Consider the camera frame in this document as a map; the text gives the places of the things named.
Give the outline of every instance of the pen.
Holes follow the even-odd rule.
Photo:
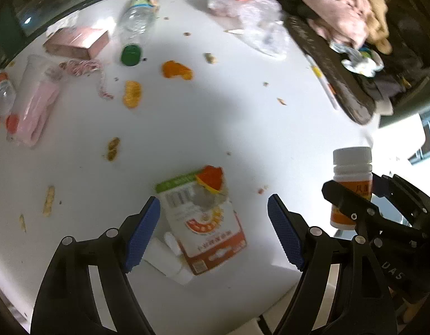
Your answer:
[[[305,55],[308,62],[311,64],[311,69],[313,70],[314,74],[318,78],[320,84],[323,87],[323,90],[327,94],[328,99],[330,100],[332,106],[334,109],[339,109],[339,105],[337,103],[336,97],[335,97],[335,91],[331,84],[328,82],[328,80],[325,78],[325,75],[322,73],[312,56],[306,54]]]

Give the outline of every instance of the pink box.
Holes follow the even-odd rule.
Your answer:
[[[88,27],[58,29],[44,44],[50,54],[74,59],[94,59],[110,41],[108,31]]]

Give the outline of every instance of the pink cloth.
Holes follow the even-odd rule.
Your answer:
[[[368,36],[367,17],[372,13],[367,0],[302,0],[319,19],[308,20],[318,35],[359,49]]]

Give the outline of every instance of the red and white string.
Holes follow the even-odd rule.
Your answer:
[[[59,64],[60,68],[64,69],[68,74],[74,75],[76,77],[84,75],[85,73],[92,73],[95,71],[100,71],[100,86],[99,86],[99,97],[111,100],[114,99],[112,94],[107,92],[107,79],[105,72],[103,70],[102,63],[97,60],[68,60]]]

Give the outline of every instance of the medicine bottle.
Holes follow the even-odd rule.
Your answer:
[[[333,151],[333,180],[367,200],[372,198],[372,150],[370,147],[346,147]],[[334,205],[330,224],[341,230],[354,230],[356,223]]]

